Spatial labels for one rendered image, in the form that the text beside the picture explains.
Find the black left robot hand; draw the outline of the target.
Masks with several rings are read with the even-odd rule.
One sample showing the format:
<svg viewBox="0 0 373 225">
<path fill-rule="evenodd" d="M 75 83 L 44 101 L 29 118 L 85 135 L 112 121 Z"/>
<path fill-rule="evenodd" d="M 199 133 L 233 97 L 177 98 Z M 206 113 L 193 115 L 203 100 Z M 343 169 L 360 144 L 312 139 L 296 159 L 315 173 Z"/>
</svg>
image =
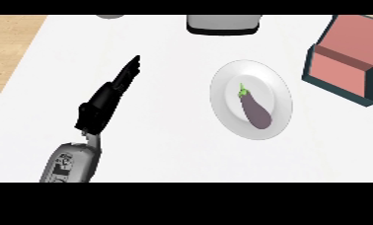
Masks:
<svg viewBox="0 0 373 225">
<path fill-rule="evenodd" d="M 78 107 L 75 128 L 96 135 L 102 132 L 110 120 L 121 97 L 140 73 L 140 56 L 136 56 L 124 66 L 112 82 L 106 82 L 90 100 Z"/>
</svg>

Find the white plate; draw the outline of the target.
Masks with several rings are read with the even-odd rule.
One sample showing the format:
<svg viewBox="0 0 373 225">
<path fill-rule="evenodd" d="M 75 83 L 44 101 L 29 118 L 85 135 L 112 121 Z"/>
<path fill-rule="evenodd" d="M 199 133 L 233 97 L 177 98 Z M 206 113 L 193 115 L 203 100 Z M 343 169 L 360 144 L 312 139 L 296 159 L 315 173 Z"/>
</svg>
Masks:
<svg viewBox="0 0 373 225">
<path fill-rule="evenodd" d="M 255 103 L 271 116 L 271 124 L 259 129 L 245 115 L 239 92 L 248 90 Z M 240 137 L 265 140 L 286 129 L 293 113 L 293 100 L 286 82 L 277 72 L 252 60 L 236 60 L 217 71 L 209 85 L 214 114 L 225 128 Z"/>
</svg>

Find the pink box with teal rim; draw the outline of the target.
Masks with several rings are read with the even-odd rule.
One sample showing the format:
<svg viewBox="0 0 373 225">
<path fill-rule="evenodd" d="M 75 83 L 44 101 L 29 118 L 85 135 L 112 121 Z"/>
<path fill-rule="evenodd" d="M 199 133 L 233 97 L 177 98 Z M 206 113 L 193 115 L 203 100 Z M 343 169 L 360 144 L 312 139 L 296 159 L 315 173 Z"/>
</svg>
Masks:
<svg viewBox="0 0 373 225">
<path fill-rule="evenodd" d="M 373 106 L 373 15 L 333 15 L 307 54 L 302 80 Z"/>
</svg>

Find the purple eggplant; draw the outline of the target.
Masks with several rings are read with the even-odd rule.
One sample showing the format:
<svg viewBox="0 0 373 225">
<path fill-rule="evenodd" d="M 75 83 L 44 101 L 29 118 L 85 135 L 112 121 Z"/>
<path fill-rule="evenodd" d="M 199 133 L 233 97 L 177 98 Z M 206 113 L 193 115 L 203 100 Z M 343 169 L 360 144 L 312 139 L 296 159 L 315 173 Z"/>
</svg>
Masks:
<svg viewBox="0 0 373 225">
<path fill-rule="evenodd" d="M 271 115 L 264 107 L 256 103 L 252 94 L 243 85 L 239 85 L 237 97 L 240 100 L 242 110 L 251 124 L 258 129 L 268 128 L 273 122 Z"/>
</svg>

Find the grey appliance with black base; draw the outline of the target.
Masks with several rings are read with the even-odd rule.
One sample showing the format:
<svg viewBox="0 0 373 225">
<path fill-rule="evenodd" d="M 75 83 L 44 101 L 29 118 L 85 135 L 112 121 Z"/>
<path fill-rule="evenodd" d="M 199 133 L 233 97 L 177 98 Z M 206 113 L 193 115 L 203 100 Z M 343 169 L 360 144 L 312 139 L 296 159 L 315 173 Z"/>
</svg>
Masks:
<svg viewBox="0 0 373 225">
<path fill-rule="evenodd" d="M 186 29 L 196 35 L 242 36 L 256 33 L 261 15 L 187 15 Z"/>
</svg>

